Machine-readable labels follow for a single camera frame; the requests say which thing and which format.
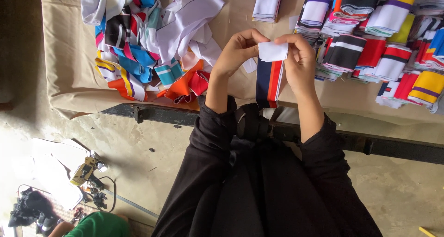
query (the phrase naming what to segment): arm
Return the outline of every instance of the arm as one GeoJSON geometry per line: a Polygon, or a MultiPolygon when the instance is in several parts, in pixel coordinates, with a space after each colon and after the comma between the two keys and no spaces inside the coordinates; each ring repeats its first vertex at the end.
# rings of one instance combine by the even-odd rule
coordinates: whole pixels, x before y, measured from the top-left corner
{"type": "Polygon", "coordinates": [[[187,236],[201,198],[214,185],[222,185],[230,171],[237,106],[234,98],[227,95],[228,78],[243,62],[257,56],[256,40],[268,39],[253,29],[233,35],[214,65],[207,97],[198,98],[201,109],[190,145],[152,236],[187,236]]]}
{"type": "Polygon", "coordinates": [[[382,236],[347,175],[350,167],[341,149],[342,139],[336,134],[336,123],[322,113],[314,89],[313,49],[297,34],[284,35],[275,41],[288,42],[292,47],[285,67],[299,108],[305,172],[335,216],[338,228],[351,229],[350,233],[342,233],[343,236],[382,236]]]}
{"type": "Polygon", "coordinates": [[[74,229],[74,225],[69,222],[59,223],[48,237],[62,237],[66,232],[74,229]]]}

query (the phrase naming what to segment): hand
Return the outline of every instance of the hand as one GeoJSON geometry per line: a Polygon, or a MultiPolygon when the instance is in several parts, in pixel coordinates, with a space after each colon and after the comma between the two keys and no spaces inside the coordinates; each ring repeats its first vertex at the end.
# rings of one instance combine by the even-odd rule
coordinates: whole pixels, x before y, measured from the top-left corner
{"type": "Polygon", "coordinates": [[[274,40],[276,44],[289,43],[288,56],[284,61],[287,81],[296,97],[316,95],[314,70],[316,58],[313,48],[299,34],[286,34],[274,40]]]}
{"type": "Polygon", "coordinates": [[[249,58],[259,55],[259,42],[270,42],[257,29],[234,34],[213,66],[213,74],[232,76],[249,58]]]}

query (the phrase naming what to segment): left hand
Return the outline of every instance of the left hand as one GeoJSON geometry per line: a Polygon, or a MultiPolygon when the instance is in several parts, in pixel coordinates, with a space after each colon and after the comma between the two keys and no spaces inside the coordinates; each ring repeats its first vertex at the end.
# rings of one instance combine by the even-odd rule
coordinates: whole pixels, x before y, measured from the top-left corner
{"type": "Polygon", "coordinates": [[[270,40],[257,29],[234,34],[214,64],[212,74],[232,76],[245,61],[259,55],[259,42],[270,42],[270,40]]]}

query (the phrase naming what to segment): green fabric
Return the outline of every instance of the green fabric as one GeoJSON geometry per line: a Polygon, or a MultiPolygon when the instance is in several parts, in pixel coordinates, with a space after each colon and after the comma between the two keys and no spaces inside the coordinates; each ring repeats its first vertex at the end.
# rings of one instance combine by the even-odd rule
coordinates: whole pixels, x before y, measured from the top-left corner
{"type": "Polygon", "coordinates": [[[94,212],[81,219],[65,237],[130,237],[130,225],[110,212],[94,212]]]}

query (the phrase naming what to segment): concrete floor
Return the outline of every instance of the concrete floor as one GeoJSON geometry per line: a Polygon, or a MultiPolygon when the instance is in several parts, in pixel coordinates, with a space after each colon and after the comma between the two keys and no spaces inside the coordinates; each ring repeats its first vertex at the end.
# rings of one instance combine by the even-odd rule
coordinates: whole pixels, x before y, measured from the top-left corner
{"type": "MultiPolygon", "coordinates": [[[[103,114],[71,121],[61,117],[49,107],[46,96],[40,0],[5,1],[10,4],[2,12],[0,44],[8,50],[0,53],[0,80],[2,87],[12,92],[0,94],[3,99],[10,95],[15,109],[0,113],[0,220],[9,218],[18,185],[39,187],[36,181],[23,177],[20,169],[20,157],[29,156],[28,140],[33,137],[56,142],[73,138],[96,150],[110,166],[98,176],[115,178],[119,195],[159,214],[192,127],[175,129],[148,121],[138,125],[131,118],[103,114]]],[[[346,114],[330,117],[341,123],[341,130],[444,144],[443,125],[397,126],[346,114]]],[[[384,236],[425,236],[418,231],[419,226],[444,236],[444,166],[352,152],[347,152],[346,158],[353,186],[384,236]]],[[[114,212],[155,224],[153,217],[119,200],[114,212]]]]}

